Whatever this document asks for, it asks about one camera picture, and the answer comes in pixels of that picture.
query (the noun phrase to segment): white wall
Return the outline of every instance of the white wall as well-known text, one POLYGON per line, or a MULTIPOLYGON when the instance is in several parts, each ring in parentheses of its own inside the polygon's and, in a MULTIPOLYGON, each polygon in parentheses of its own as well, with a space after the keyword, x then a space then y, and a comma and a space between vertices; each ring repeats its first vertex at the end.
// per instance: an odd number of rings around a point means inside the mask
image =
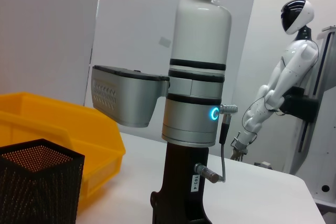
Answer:
POLYGON ((0 93, 85 100, 98 0, 0 0, 0 93))
MULTIPOLYGON (((91 65, 107 65, 167 74, 171 46, 159 45, 161 37, 173 39, 179 0, 99 0, 91 65)), ((231 103, 253 0, 220 0, 233 17, 223 102, 231 103)), ((120 126, 122 132, 162 141, 164 98, 159 98, 149 127, 120 126)), ((86 105, 92 106, 88 86, 86 105)), ((219 148, 212 153, 219 154, 219 148)))
MULTIPOLYGON (((232 119, 229 140, 242 130, 241 120, 245 110, 254 102, 258 88, 268 82, 281 52, 295 38, 295 35, 286 35, 281 26, 281 8, 288 1, 254 1, 233 96, 233 103, 239 106, 239 113, 232 119)), ((335 0, 308 1, 315 10, 315 19, 308 25, 315 39, 321 29, 336 25, 335 0)), ((273 115, 263 124, 257 141, 248 148, 249 153, 244 162, 253 164, 268 161, 276 170, 282 170, 295 121, 291 115, 273 115)), ((229 144, 226 143, 227 156, 230 155, 229 144)))

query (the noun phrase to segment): black mesh container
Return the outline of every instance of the black mesh container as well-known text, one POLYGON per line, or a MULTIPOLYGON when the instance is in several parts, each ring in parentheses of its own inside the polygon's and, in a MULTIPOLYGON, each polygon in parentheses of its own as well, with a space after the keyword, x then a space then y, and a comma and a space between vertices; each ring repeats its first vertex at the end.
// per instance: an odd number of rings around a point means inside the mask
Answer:
POLYGON ((83 166, 45 139, 1 147, 0 224, 75 223, 83 166))

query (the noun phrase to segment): white panel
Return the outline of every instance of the white panel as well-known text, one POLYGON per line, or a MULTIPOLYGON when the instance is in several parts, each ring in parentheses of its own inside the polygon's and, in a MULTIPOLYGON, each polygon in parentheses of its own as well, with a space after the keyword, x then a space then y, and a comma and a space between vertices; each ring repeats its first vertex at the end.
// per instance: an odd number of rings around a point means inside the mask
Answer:
MULTIPOLYGON (((281 25, 281 8, 290 0, 255 0, 246 35, 246 42, 239 67, 233 103, 239 113, 233 116, 226 143, 226 156, 230 155, 231 140, 242 128, 241 120, 245 110, 253 103, 262 84, 267 84, 281 53, 296 35, 286 35, 281 25)), ((308 0, 315 10, 315 18, 308 25, 313 39, 322 28, 336 24, 334 0, 308 0)), ((267 161, 273 169, 282 170, 290 141, 293 137, 296 119, 291 115, 273 115, 258 133, 258 139, 251 145, 244 162, 267 161)))
POLYGON ((98 0, 0 0, 0 93, 83 104, 98 0))
POLYGON ((314 135, 305 163, 298 170, 315 199, 335 202, 336 192, 336 87, 327 90, 321 102, 314 135), (328 192, 322 186, 330 187, 328 192))
MULTIPOLYGON (((179 0, 100 0, 92 65, 118 66, 146 73, 167 74, 171 56, 160 45, 162 37, 173 40, 179 0)), ((220 0, 233 18, 223 102, 231 103, 253 0, 220 0)), ((122 132, 161 139, 164 98, 159 98, 148 128, 120 127, 122 132)), ((86 105, 92 106, 90 85, 86 105)), ((220 155, 218 146, 212 153, 220 155)))

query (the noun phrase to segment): cable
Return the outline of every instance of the cable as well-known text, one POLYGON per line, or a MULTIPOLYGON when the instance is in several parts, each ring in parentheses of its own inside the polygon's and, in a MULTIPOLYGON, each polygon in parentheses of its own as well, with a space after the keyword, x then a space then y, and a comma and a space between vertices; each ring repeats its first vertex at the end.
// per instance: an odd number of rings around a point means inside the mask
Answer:
POLYGON ((221 145, 221 149, 220 149, 220 156, 222 158, 222 182, 225 182, 226 180, 226 175, 225 175, 225 161, 224 161, 224 144, 221 145))
POLYGON ((286 67, 285 60, 283 59, 283 56, 281 56, 281 60, 282 60, 282 63, 284 65, 284 67, 286 67))
POLYGON ((300 85, 299 85, 299 87, 301 86, 301 84, 302 84, 302 82, 303 82, 303 80, 305 79, 305 77, 306 77, 306 75, 310 72, 310 70, 312 70, 313 69, 313 67, 316 65, 316 63, 319 61, 319 58, 320 58, 320 48, 319 48, 319 46, 316 44, 316 42, 315 41, 313 41, 312 40, 312 42, 314 42, 315 43, 315 45, 317 46, 317 51, 318 51, 318 54, 317 54, 317 59, 316 59, 316 61, 315 61, 315 63, 314 63, 314 65, 313 66, 311 66, 310 67, 310 69, 304 74, 304 76, 303 76, 303 78, 302 78, 302 80, 301 80, 301 82, 300 82, 300 85))

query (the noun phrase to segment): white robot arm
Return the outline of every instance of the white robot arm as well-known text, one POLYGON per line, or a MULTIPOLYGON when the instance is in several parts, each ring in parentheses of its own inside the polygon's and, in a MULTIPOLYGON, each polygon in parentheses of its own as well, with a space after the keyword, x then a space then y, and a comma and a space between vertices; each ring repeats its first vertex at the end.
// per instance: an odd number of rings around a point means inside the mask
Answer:
POLYGON ((246 147, 254 141, 263 121, 274 114, 284 102, 283 95, 291 87, 304 87, 308 72, 317 62, 318 48, 311 40, 306 26, 314 17, 311 4, 304 0, 288 2, 282 9, 281 19, 287 34, 298 32, 297 38, 283 53, 267 85, 260 87, 256 101, 243 116, 243 129, 235 138, 233 157, 246 154, 246 147))

